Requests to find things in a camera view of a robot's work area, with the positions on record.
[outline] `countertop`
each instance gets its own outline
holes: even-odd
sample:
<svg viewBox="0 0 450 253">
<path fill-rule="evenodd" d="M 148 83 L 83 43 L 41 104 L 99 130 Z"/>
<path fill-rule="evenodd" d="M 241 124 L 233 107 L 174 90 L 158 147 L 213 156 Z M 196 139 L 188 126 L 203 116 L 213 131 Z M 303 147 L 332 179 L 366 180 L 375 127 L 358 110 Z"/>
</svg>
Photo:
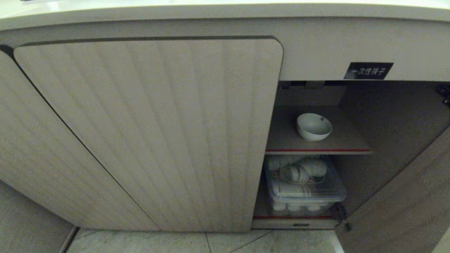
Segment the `countertop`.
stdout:
<svg viewBox="0 0 450 253">
<path fill-rule="evenodd" d="M 0 0 L 0 31 L 118 20 L 285 17 L 450 22 L 450 0 Z"/>
</svg>

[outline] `label sign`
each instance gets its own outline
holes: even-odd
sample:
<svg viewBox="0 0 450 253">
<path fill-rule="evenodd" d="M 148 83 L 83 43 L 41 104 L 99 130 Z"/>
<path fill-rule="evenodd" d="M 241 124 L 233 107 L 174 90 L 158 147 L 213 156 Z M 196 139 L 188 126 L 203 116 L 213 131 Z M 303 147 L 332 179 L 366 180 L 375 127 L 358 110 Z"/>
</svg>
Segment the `label sign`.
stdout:
<svg viewBox="0 0 450 253">
<path fill-rule="evenodd" d="M 350 63 L 344 79 L 383 80 L 394 63 Z"/>
</svg>

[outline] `wooden shelf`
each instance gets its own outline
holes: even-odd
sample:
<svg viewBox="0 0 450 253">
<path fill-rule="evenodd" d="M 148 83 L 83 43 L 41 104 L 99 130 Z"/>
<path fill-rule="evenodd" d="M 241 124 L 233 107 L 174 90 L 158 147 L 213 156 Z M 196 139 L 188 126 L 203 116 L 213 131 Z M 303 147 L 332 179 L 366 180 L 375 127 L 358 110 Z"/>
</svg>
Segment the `wooden shelf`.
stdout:
<svg viewBox="0 0 450 253">
<path fill-rule="evenodd" d="M 268 199 L 265 180 L 260 181 L 253 213 L 253 229 L 334 229 L 339 221 L 328 212 L 320 217 L 274 216 Z"/>
<path fill-rule="evenodd" d="M 324 140 L 308 142 L 296 130 L 297 117 L 317 113 L 327 118 L 333 131 Z M 371 154 L 372 150 L 335 106 L 276 106 L 270 122 L 266 154 Z"/>
</svg>

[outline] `tiled floor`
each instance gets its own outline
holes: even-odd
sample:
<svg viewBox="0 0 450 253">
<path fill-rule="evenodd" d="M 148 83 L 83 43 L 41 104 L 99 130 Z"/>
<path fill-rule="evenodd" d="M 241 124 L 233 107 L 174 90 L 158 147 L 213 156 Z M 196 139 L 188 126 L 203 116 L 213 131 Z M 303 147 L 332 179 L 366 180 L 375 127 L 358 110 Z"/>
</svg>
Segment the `tiled floor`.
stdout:
<svg viewBox="0 0 450 253">
<path fill-rule="evenodd" d="M 331 230 L 248 233 L 131 232 L 80 229 L 67 253 L 343 253 Z"/>
</svg>

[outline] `cabinet door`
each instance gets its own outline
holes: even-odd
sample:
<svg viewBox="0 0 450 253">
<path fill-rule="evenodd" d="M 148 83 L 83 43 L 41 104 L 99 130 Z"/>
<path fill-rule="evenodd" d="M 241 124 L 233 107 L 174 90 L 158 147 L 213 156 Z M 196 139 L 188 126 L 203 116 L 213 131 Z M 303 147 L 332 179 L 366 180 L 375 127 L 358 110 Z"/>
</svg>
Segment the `cabinet door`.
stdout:
<svg viewBox="0 0 450 253">
<path fill-rule="evenodd" d="M 431 252 L 450 226 L 450 127 L 369 201 L 337 235 L 347 253 Z"/>
<path fill-rule="evenodd" d="M 161 229 L 250 229 L 283 54 L 277 41 L 81 42 L 14 54 Z"/>
<path fill-rule="evenodd" d="M 0 179 L 76 226 L 158 227 L 0 52 Z"/>
</svg>

